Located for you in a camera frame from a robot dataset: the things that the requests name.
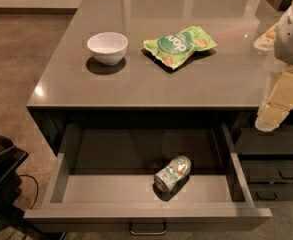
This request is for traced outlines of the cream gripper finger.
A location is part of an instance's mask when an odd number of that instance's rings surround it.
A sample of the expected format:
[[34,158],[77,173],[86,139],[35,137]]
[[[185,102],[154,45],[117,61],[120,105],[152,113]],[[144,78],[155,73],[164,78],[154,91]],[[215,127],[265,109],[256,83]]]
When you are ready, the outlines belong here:
[[271,75],[266,95],[255,120],[255,127],[263,132],[278,128],[293,110],[293,66]]
[[270,51],[274,49],[274,41],[277,33],[278,24],[274,24],[255,42],[254,47],[261,51]]

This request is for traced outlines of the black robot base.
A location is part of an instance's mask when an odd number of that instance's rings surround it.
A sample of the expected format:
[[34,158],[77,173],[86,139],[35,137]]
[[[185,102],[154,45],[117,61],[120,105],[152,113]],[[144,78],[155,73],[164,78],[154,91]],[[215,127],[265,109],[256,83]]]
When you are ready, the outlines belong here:
[[27,234],[23,211],[13,205],[20,195],[17,168],[28,158],[9,138],[0,136],[0,229],[12,227]]

